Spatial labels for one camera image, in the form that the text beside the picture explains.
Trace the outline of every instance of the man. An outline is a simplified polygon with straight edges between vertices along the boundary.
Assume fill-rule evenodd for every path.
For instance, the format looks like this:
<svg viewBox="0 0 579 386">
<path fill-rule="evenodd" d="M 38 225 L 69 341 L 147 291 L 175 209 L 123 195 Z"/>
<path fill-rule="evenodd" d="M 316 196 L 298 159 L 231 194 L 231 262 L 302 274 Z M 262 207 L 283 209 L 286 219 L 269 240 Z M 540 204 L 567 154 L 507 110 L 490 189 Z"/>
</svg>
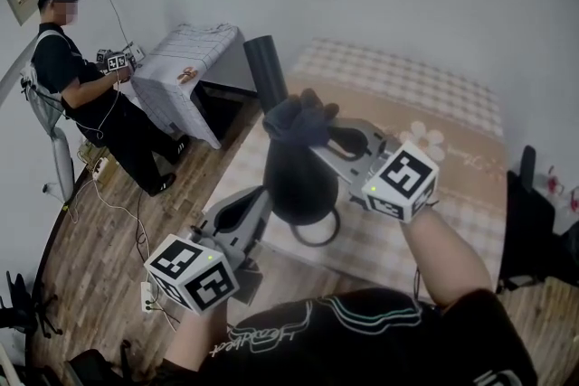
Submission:
<svg viewBox="0 0 579 386">
<path fill-rule="evenodd" d="M 277 306 L 229 332 L 226 304 L 187 312 L 154 384 L 536 384 L 470 245 L 430 207 L 401 233 L 437 307 L 376 288 Z"/>
<path fill-rule="evenodd" d="M 159 130 L 138 107 L 122 93 L 116 83 L 130 79 L 129 68 L 103 75 L 94 63 L 82 59 L 74 42 L 62 27 L 76 17 L 77 0 L 38 0 L 41 14 L 33 64 L 38 81 L 50 92 L 62 95 L 66 116 L 72 118 L 82 134 L 96 146 L 106 146 L 125 171 L 150 196 L 169 188 L 174 174 L 161 176 L 152 152 L 176 164 L 189 142 L 187 136 L 174 141 Z"/>
</svg>

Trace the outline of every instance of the black t-shirt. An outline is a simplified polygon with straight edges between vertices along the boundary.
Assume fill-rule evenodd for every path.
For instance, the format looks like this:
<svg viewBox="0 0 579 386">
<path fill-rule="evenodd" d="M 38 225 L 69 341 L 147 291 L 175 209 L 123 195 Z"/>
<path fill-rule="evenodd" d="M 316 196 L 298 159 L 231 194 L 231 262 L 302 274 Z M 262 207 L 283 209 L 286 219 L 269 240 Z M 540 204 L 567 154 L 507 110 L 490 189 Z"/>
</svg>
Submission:
<svg viewBox="0 0 579 386">
<path fill-rule="evenodd" d="M 163 361 L 153 384 L 536 384 L 515 328 L 488 291 L 443 314 L 369 289 L 273 308 L 230 330 L 199 372 Z"/>
<path fill-rule="evenodd" d="M 62 92 L 73 80 L 79 79 L 81 84 L 100 79 L 103 74 L 94 63 L 85 61 L 78 47 L 64 34 L 62 28 L 54 23 L 42 23 L 38 34 L 53 30 L 62 35 L 50 35 L 44 37 L 36 47 L 33 56 L 33 64 L 36 69 L 38 81 L 50 92 Z M 111 88 L 93 101 L 73 109 L 64 99 L 62 105 L 66 114 L 82 125 L 97 127 L 105 118 L 115 103 L 117 92 Z"/>
</svg>

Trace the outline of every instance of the shoe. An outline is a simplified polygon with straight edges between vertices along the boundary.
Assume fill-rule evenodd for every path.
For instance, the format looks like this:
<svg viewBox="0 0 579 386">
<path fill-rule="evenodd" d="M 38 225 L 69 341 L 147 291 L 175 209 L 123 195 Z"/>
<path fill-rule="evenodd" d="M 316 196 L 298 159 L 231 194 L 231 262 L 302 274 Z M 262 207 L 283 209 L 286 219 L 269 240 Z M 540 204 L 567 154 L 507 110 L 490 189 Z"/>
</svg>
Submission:
<svg viewBox="0 0 579 386">
<path fill-rule="evenodd" d="M 161 184 L 157 187 L 154 192 L 149 193 L 148 195 L 153 198 L 158 194 L 164 192 L 167 188 L 175 183 L 177 176 L 175 174 L 167 174 L 161 177 Z"/>
<path fill-rule="evenodd" d="M 179 139 L 176 141 L 176 147 L 177 147 L 176 157 L 169 160 L 169 163 L 171 163 L 172 165 L 176 165 L 179 162 L 179 160 L 181 159 L 181 155 L 185 152 L 185 149 L 189 146 L 190 142 L 191 142 L 191 139 L 189 138 L 189 136 L 179 137 Z"/>
</svg>

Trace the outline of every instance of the black pants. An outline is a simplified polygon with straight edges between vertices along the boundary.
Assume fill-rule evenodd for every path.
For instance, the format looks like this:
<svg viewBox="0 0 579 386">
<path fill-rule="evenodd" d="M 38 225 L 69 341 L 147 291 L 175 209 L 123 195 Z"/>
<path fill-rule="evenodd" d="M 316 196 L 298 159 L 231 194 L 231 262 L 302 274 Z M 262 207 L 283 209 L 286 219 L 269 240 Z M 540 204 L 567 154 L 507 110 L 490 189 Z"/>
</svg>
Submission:
<svg viewBox="0 0 579 386">
<path fill-rule="evenodd" d="M 122 94 L 101 130 L 101 140 L 96 139 L 94 132 L 87 131 L 85 136 L 97 146 L 106 146 L 127 174 L 145 192 L 153 193 L 161 184 L 161 175 L 152 152 L 173 164 L 177 159 L 177 142 Z"/>
</svg>

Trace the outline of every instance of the checkered tablecloth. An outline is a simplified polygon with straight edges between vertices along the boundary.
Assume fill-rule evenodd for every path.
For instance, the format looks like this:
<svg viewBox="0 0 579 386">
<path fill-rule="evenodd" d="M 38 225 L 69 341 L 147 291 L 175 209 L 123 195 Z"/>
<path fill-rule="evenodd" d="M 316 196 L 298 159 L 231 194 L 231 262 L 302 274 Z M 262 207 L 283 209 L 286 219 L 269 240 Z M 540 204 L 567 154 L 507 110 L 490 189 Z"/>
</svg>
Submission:
<svg viewBox="0 0 579 386">
<path fill-rule="evenodd" d="M 339 116 L 364 118 L 386 133 L 412 139 L 436 161 L 441 167 L 436 209 L 480 254 L 498 282 L 506 153 L 497 99 L 489 89 L 424 63 L 321 39 L 300 56 L 287 82 L 291 92 L 312 87 L 326 103 L 337 102 Z M 261 184 L 268 146 L 259 120 L 205 209 Z M 412 293 L 416 264 L 400 224 L 350 202 L 341 181 L 337 210 L 341 230 L 326 247 L 299 244 L 288 224 L 273 214 L 262 243 L 309 264 Z M 317 224 L 319 235 L 331 226 L 331 221 Z M 424 288 L 421 297 L 426 297 Z"/>
<path fill-rule="evenodd" d="M 181 24 L 142 61 L 131 84 L 140 106 L 157 127 L 170 133 L 174 124 L 187 135 L 206 140 L 213 148 L 221 147 L 191 94 L 236 35 L 237 27 L 230 24 L 210 28 Z M 197 76 L 182 84 L 177 77 L 186 68 L 197 71 Z"/>
</svg>

